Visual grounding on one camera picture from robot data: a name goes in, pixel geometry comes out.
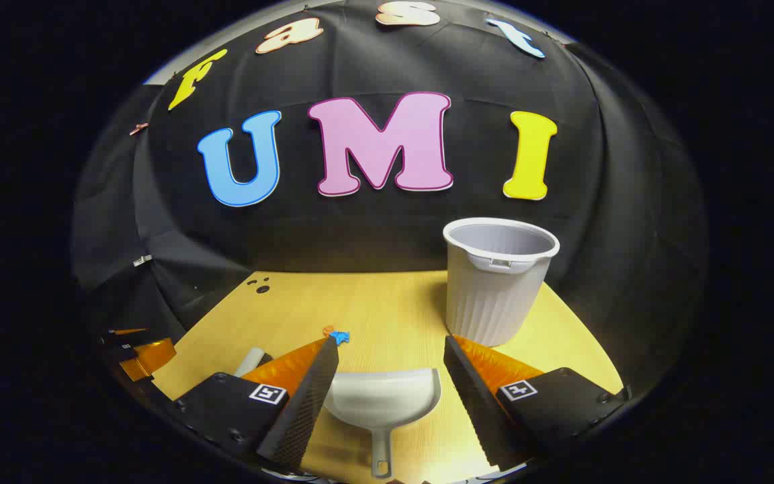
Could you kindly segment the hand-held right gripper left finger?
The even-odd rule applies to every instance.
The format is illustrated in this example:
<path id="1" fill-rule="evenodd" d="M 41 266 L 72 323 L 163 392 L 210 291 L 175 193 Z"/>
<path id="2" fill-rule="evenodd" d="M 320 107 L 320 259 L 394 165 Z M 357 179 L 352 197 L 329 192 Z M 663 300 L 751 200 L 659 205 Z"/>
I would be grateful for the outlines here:
<path id="1" fill-rule="evenodd" d="M 174 400 L 174 418 L 246 465 L 299 471 L 338 363 L 323 337 L 243 376 L 217 372 Z"/>

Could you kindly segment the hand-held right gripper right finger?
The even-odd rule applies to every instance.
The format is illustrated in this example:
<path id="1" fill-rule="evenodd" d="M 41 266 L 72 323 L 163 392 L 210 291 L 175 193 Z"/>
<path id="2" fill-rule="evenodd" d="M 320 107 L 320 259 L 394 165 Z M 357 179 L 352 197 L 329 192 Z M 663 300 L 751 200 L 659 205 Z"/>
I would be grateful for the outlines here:
<path id="1" fill-rule="evenodd" d="M 509 469 L 571 453 L 632 397 L 568 367 L 541 371 L 458 335 L 445 338 L 443 363 L 488 463 Z"/>

